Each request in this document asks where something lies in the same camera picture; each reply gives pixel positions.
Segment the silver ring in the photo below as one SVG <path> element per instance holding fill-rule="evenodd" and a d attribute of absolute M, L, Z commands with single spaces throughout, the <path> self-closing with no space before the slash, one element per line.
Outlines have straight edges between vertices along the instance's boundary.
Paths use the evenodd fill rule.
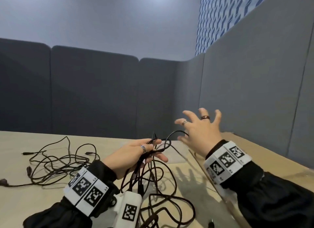
<path fill-rule="evenodd" d="M 145 154 L 145 153 L 146 153 L 146 148 L 145 148 L 145 146 L 141 145 L 141 148 L 143 149 L 143 154 Z"/>

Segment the table surface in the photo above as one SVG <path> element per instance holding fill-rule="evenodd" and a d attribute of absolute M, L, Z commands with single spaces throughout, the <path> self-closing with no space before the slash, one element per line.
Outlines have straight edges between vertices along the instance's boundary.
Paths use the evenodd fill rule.
<path fill-rule="evenodd" d="M 21 155 L 22 152 L 39 151 L 43 146 L 57 142 L 62 139 L 62 135 L 50 134 L 34 134 L 20 132 L 0 131 L 0 179 L 6 178 L 9 184 L 28 183 L 29 178 L 26 175 L 26 167 L 29 166 L 29 158 L 31 155 Z M 105 158 L 112 152 L 119 149 L 127 143 L 128 139 L 115 138 L 99 138 L 84 136 L 69 136 L 71 141 L 71 153 L 82 144 L 92 143 L 97 148 L 97 153 L 101 158 Z M 51 145 L 47 149 L 47 154 L 62 156 L 67 154 L 67 141 Z M 185 159 L 177 159 L 176 153 L 167 152 L 170 162 L 169 167 L 175 175 L 178 190 L 176 196 L 184 197 L 190 200 L 196 209 L 196 218 L 189 225 L 191 228 L 207 228 L 208 222 L 213 219 L 215 227 L 239 228 L 237 222 L 229 214 L 225 204 L 215 191 L 209 180 L 206 178 L 202 169 L 195 161 L 193 156 L 187 151 L 187 147 L 182 143 L 177 143 L 176 148 L 184 154 Z M 92 148 L 84 148 L 79 152 L 83 155 L 86 151 L 92 151 Z M 22 227 L 22 223 L 28 216 L 49 208 L 55 202 L 61 200 L 63 196 L 63 187 L 70 180 L 67 177 L 57 184 L 51 186 L 27 186 L 18 188 L 0 187 L 0 227 Z M 122 180 L 115 181 L 120 187 Z M 162 179 L 161 189 L 164 194 L 173 192 L 173 180 L 167 169 Z M 148 199 L 144 196 L 143 206 L 147 206 Z M 183 203 L 178 202 L 183 210 L 183 220 L 188 220 L 192 216 L 191 208 Z M 166 202 L 162 206 L 166 206 L 170 212 L 179 219 L 176 208 Z M 159 214 L 159 225 L 167 225 L 164 227 L 176 227 L 176 224 L 165 213 Z M 93 218 L 93 228 L 106 228 L 113 222 L 113 211 L 107 211 L 98 218 Z"/>

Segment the right hand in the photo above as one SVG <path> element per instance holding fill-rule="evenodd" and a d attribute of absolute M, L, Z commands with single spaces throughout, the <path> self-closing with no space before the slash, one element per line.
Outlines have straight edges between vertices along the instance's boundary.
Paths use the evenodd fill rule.
<path fill-rule="evenodd" d="M 201 116 L 208 116 L 208 111 L 205 108 L 198 109 Z M 195 113 L 191 111 L 183 111 L 183 114 L 187 115 L 190 122 L 184 123 L 183 127 L 189 136 L 179 136 L 178 140 L 186 144 L 195 153 L 206 157 L 210 150 L 222 140 L 222 136 L 219 131 L 219 124 L 221 120 L 221 112 L 216 110 L 216 116 L 213 123 L 210 123 L 209 119 L 200 120 Z M 182 125 L 186 119 L 181 118 L 175 120 L 175 124 Z"/>

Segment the cardboard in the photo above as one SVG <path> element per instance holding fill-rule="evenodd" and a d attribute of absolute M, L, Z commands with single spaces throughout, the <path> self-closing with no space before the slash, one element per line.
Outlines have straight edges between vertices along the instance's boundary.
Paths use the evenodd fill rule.
<path fill-rule="evenodd" d="M 227 141 L 233 141 L 244 150 L 248 155 L 252 157 L 252 160 L 260 166 L 264 171 L 268 171 L 278 177 L 287 179 L 291 182 L 294 182 L 312 192 L 314 192 L 314 171 L 300 165 L 290 159 L 287 159 L 281 155 L 278 155 L 264 147 L 261 147 L 253 142 L 250 142 L 246 139 L 243 139 L 237 135 L 234 135 L 230 132 L 222 133 L 223 139 Z M 210 180 L 209 176 L 206 173 L 205 168 L 203 167 L 204 158 L 199 155 L 196 155 L 191 151 L 194 158 L 201 166 L 202 170 L 206 174 L 207 178 Z M 221 196 L 222 200 L 226 203 L 227 209 L 233 215 L 234 219 L 242 228 L 250 228 L 251 226 L 245 220 L 241 214 L 236 194 L 232 191 L 219 190 L 217 189 L 218 194 Z"/>

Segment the wall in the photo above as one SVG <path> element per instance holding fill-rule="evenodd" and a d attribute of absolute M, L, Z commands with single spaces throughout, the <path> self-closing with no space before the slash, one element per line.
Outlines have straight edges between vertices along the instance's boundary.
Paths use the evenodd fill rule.
<path fill-rule="evenodd" d="M 195 55 L 206 49 L 264 0 L 201 0 Z"/>
<path fill-rule="evenodd" d="M 0 37 L 171 60 L 194 56 L 200 0 L 0 0 Z"/>

